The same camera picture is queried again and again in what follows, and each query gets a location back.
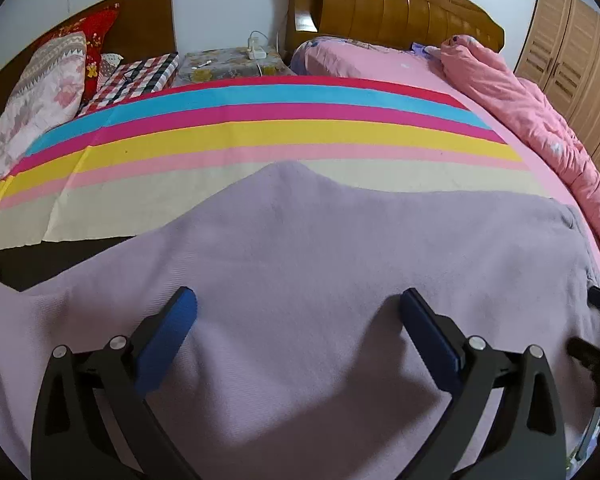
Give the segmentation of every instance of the metal screw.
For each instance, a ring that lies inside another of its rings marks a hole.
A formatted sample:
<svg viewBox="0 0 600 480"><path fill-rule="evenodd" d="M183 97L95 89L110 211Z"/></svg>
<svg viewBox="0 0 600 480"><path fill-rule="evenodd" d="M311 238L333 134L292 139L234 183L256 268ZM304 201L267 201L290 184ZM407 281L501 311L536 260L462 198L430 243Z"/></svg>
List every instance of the metal screw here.
<svg viewBox="0 0 600 480"><path fill-rule="evenodd" d="M126 337L123 335L117 335L111 341L109 341L109 346L113 350L122 350L126 346Z"/></svg>
<svg viewBox="0 0 600 480"><path fill-rule="evenodd" d="M529 347L529 353L536 359L541 359L544 355L544 351L538 345L531 345Z"/></svg>
<svg viewBox="0 0 600 480"><path fill-rule="evenodd" d="M487 348L487 342L477 335L472 335L469 338L469 346L474 350L484 350Z"/></svg>
<svg viewBox="0 0 600 480"><path fill-rule="evenodd" d="M66 355L66 346L64 346L64 345L60 345L60 346L56 346L56 347L54 348L54 351L53 351L53 356L54 356L56 359L59 359L59 358L61 358L61 357L64 357L65 355Z"/></svg>

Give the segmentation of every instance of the lavender cloth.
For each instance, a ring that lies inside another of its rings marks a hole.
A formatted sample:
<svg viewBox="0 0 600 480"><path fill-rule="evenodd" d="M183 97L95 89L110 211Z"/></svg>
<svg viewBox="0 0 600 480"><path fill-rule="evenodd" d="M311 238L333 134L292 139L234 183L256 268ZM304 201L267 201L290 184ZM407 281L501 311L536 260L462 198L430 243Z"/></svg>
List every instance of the lavender cloth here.
<svg viewBox="0 0 600 480"><path fill-rule="evenodd" d="M198 321L148 402L206 480L395 478L449 400L398 320L409 286L495 348L542 345L573 444L592 388L564 342L600 346L591 283L578 220L552 200L376 192L273 164L26 292L0 284L0 444L28 474L52 348L129 334L179 285Z"/></svg>

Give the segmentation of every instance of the wooden headboard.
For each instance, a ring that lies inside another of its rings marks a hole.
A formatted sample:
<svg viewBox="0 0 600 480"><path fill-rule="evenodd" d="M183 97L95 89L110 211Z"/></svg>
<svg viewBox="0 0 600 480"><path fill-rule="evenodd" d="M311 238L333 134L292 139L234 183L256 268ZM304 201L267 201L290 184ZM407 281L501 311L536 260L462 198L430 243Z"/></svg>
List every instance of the wooden headboard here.
<svg viewBox="0 0 600 480"><path fill-rule="evenodd" d="M176 51L171 0L103 0L59 25L68 25L115 3L120 4L120 13L104 38L103 53L115 52L124 57L124 63L132 63ZM0 70L0 113L4 111L20 74L36 51L36 43L40 38L36 38Z"/></svg>
<svg viewBox="0 0 600 480"><path fill-rule="evenodd" d="M469 0L289 0L286 49L316 36L339 36L407 49L469 34L499 52L504 30Z"/></svg>

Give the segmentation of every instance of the red pillow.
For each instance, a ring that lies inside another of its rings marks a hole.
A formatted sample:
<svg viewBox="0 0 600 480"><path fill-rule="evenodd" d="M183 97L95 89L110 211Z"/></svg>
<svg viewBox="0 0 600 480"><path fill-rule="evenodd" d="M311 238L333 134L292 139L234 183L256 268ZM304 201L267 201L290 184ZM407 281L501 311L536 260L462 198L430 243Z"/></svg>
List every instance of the red pillow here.
<svg viewBox="0 0 600 480"><path fill-rule="evenodd" d="M87 38L87 59L84 73L84 92L82 94L83 103L90 101L96 93L96 88L98 86L98 72L100 71L102 43L104 42L105 34L109 31L111 25L113 25L113 22L115 22L118 17L119 7L119 4L116 4L114 7L107 7L81 18L74 23L52 30L38 43L38 46L40 46L49 40L61 38L72 32L84 32L84 35Z"/></svg>

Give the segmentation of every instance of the checkered fabric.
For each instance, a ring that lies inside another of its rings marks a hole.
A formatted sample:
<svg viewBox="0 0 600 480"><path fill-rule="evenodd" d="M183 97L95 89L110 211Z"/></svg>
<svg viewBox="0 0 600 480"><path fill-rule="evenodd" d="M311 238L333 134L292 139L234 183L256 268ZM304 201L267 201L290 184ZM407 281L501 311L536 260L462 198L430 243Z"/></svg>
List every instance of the checkered fabric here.
<svg viewBox="0 0 600 480"><path fill-rule="evenodd" d="M119 65L78 117L125 99L169 88L177 74L179 60L175 53Z"/></svg>

